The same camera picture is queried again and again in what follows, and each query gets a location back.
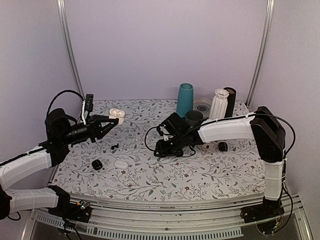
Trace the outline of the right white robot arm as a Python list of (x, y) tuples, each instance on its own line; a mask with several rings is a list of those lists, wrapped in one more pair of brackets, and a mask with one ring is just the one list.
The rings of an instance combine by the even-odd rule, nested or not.
[(181, 157), (185, 147), (215, 141), (254, 140), (265, 169), (266, 201), (259, 206), (258, 213), (262, 218), (269, 218), (278, 210), (276, 201), (282, 193), (286, 132), (267, 107), (259, 107), (246, 115), (220, 119), (204, 119), (199, 111), (191, 118), (180, 117), (174, 112), (156, 129), (163, 137), (153, 150), (158, 158)]

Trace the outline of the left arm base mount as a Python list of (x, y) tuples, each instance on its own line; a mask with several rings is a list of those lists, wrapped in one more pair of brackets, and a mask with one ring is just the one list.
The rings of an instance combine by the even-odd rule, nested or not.
[(78, 203), (70, 202), (70, 194), (56, 185), (48, 186), (58, 196), (56, 207), (48, 208), (48, 213), (67, 220), (81, 223), (88, 223), (91, 217), (92, 208), (84, 201)]

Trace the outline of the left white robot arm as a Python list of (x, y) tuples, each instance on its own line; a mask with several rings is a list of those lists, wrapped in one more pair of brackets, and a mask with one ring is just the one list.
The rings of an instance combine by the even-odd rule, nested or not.
[(10, 214), (39, 208), (48, 208), (60, 217), (70, 217), (77, 206), (70, 195), (56, 185), (41, 189), (14, 190), (11, 186), (41, 170), (62, 163), (69, 154), (69, 146), (102, 139), (116, 125), (123, 124), (125, 112), (112, 108), (108, 116), (92, 115), (85, 122), (76, 119), (62, 108), (52, 110), (45, 119), (47, 140), (38, 147), (0, 164), (0, 218)]

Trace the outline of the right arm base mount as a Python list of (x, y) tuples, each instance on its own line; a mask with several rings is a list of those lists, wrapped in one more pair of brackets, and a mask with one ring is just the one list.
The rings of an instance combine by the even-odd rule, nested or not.
[(245, 223), (252, 223), (278, 217), (284, 213), (281, 198), (269, 200), (263, 197), (262, 203), (243, 207), (240, 212), (240, 217)]

